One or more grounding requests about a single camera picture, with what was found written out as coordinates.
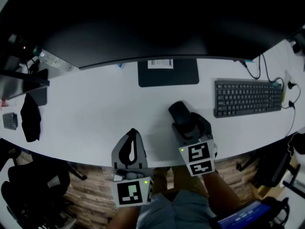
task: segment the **blue shirt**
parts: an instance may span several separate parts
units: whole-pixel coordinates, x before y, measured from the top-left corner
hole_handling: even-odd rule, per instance
[[[206,197],[181,190],[173,202],[154,195],[150,205],[142,206],[137,229],[209,229],[215,216]]]

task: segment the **person's leg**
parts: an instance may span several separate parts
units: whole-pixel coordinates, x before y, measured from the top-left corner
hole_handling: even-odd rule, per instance
[[[186,166],[175,166],[172,170],[174,188],[208,196],[199,177],[192,177]]]
[[[156,168],[153,175],[152,195],[161,193],[167,190],[167,168]]]

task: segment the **person's left arm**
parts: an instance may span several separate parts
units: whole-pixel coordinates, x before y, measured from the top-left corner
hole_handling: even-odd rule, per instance
[[[135,229],[141,207],[119,208],[106,229]]]

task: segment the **forearm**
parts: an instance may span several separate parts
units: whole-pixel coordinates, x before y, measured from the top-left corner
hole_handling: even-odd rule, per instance
[[[203,180],[209,194],[210,208],[215,214],[223,215],[235,212],[242,205],[240,198],[218,173],[203,175]]]
[[[140,210],[140,207],[119,208],[106,229],[135,229]]]

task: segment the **person's right arm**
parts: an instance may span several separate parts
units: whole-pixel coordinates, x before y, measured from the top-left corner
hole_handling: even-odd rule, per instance
[[[242,202],[216,172],[203,175],[211,210],[218,216],[237,211]]]

